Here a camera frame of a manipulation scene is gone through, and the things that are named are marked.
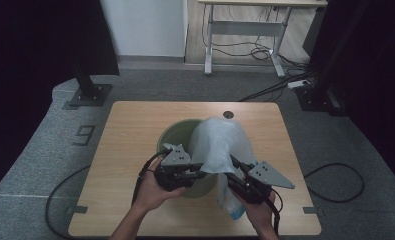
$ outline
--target floor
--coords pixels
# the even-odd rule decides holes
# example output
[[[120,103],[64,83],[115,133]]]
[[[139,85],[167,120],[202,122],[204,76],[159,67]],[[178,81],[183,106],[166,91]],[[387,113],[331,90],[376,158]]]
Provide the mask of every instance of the floor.
[[[205,42],[207,42],[206,30],[207,19],[209,16],[209,6],[199,4],[197,0],[188,1],[188,38],[186,47],[186,63],[204,63],[205,59]],[[293,9],[289,20],[289,25],[285,33],[280,54],[296,62],[307,62],[309,56],[303,50],[302,45],[309,30],[312,19],[315,15],[315,8]],[[270,7],[259,6],[215,6],[214,20],[222,21],[282,21],[285,14],[285,8],[274,11]],[[256,60],[249,53],[255,49],[255,42],[272,48],[273,37],[261,36],[222,36],[214,35],[212,42],[213,48],[222,50],[232,55],[247,56],[229,56],[219,51],[213,53],[214,64],[243,64],[243,65],[272,65],[270,60]],[[234,46],[219,46],[237,43]],[[257,58],[265,58],[264,54],[255,54]]]
[[[141,60],[125,61],[120,66],[120,77],[93,77],[96,83],[113,84],[102,108],[63,109],[78,87],[74,80],[54,89],[47,116],[0,184],[0,239],[63,239],[45,223],[48,196],[63,179],[92,162],[113,102],[237,101],[279,81],[272,67],[218,66],[207,77],[198,64]],[[288,88],[281,95],[276,103],[303,174],[341,162],[356,168],[365,179],[365,191],[349,203],[330,203],[311,195],[322,226],[320,235],[281,238],[395,239],[395,177],[369,141],[350,119],[301,111],[296,95]],[[73,144],[84,141],[76,133],[81,126],[89,125],[95,126],[89,144]],[[82,171],[66,182],[47,211],[52,226],[64,236],[86,174]],[[350,197],[361,187],[360,179],[344,168],[318,172],[306,182],[334,199]]]

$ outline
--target white plastic bag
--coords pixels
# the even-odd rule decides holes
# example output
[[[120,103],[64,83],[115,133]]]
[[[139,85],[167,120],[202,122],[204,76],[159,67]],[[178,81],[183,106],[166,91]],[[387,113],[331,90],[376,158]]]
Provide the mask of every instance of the white plastic bag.
[[[230,155],[246,164],[256,162],[251,143],[241,125],[225,118],[211,117],[202,121],[191,135],[188,154],[193,163],[204,163],[201,171],[230,172],[239,178],[244,174],[234,168]],[[218,205],[225,208],[234,220],[244,213],[244,207],[228,188],[225,174],[218,174]]]

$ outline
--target human hand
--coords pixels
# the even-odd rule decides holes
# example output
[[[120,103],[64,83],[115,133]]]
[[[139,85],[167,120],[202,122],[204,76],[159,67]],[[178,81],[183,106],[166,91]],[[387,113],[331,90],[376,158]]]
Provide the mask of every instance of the human hand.
[[[185,187],[168,192],[159,186],[154,177],[154,171],[162,159],[162,157],[158,157],[146,171],[137,194],[137,199],[132,207],[139,208],[144,212],[149,212],[160,207],[167,199],[179,197],[185,192]]]
[[[243,204],[246,214],[253,228],[256,230],[260,239],[278,239],[272,227],[272,209],[265,203],[250,204],[242,199],[237,193],[231,190],[232,194]],[[269,200],[275,202],[275,193],[271,191]]]

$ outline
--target dark background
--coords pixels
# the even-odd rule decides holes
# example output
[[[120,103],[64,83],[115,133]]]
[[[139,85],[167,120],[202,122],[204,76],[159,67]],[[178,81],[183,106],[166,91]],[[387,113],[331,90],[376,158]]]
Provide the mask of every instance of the dark background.
[[[311,63],[395,174],[395,0],[330,0]]]
[[[53,88],[86,74],[118,75],[97,0],[0,1],[0,181],[52,102]]]

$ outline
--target desk leg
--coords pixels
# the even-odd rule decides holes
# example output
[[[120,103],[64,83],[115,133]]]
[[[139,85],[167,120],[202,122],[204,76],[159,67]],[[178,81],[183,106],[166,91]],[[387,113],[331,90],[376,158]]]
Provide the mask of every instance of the desk leg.
[[[210,5],[209,24],[207,25],[208,42],[206,47],[206,60],[204,62],[204,74],[212,74],[212,24],[213,24],[213,5]]]
[[[271,54],[272,63],[275,66],[275,70],[279,78],[285,77],[284,70],[282,69],[281,63],[279,62],[278,53],[279,53],[279,48],[281,47],[282,39],[284,38],[285,35],[285,30],[287,29],[288,26],[288,20],[290,19],[290,15],[291,15],[291,7],[287,7],[285,18],[282,21],[280,34],[278,36],[277,41],[275,42],[274,49],[269,51],[269,53]]]

